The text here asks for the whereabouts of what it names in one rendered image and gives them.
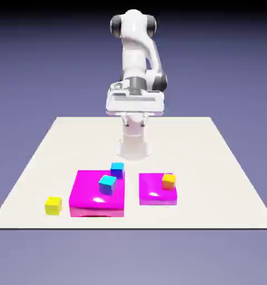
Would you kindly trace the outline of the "small orange cube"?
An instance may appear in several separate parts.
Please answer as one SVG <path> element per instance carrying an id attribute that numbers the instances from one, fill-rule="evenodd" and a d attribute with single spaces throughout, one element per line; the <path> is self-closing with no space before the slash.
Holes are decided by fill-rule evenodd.
<path id="1" fill-rule="evenodd" d="M 176 184 L 176 175 L 165 173 L 162 177 L 163 190 L 174 190 Z"/>

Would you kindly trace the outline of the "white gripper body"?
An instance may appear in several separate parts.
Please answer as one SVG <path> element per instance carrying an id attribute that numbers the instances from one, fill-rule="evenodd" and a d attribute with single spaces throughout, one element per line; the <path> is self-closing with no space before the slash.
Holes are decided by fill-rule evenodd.
<path id="1" fill-rule="evenodd" d="M 140 90 L 134 95 L 129 89 L 108 90 L 106 111 L 110 114 L 146 113 L 162 115 L 164 112 L 164 93 Z"/>

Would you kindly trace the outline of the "small yellow cube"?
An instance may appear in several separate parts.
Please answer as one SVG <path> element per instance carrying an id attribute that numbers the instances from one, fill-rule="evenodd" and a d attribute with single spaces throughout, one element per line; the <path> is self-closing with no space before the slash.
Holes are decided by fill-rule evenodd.
<path id="1" fill-rule="evenodd" d="M 62 210 L 62 198 L 49 196 L 44 208 L 47 215 L 59 215 Z"/>

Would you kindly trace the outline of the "large narrow magenta box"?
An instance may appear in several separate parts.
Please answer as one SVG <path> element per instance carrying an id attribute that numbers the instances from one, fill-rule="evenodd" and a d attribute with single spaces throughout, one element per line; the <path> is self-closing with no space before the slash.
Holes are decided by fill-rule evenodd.
<path id="1" fill-rule="evenodd" d="M 139 173 L 140 205 L 177 205 L 176 185 L 174 190 L 163 190 L 164 173 Z"/>

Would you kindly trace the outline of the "small cyan cube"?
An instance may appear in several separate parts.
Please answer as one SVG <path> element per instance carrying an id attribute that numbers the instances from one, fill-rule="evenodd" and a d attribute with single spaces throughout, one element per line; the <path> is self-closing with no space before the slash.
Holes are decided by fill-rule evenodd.
<path id="1" fill-rule="evenodd" d="M 110 175 L 116 177 L 117 179 L 123 179 L 124 177 L 124 163 L 113 162 L 110 168 Z"/>
<path id="2" fill-rule="evenodd" d="M 99 191 L 104 195 L 112 195 L 116 189 L 117 178 L 114 176 L 103 175 L 98 182 Z"/>

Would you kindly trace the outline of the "large wide magenta box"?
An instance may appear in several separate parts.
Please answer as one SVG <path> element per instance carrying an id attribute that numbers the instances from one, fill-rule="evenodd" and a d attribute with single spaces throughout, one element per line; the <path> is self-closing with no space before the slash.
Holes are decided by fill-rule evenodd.
<path id="1" fill-rule="evenodd" d="M 68 200 L 71 217 L 123 217 L 125 174 L 116 180 L 111 195 L 103 194 L 99 181 L 109 170 L 79 170 Z"/>

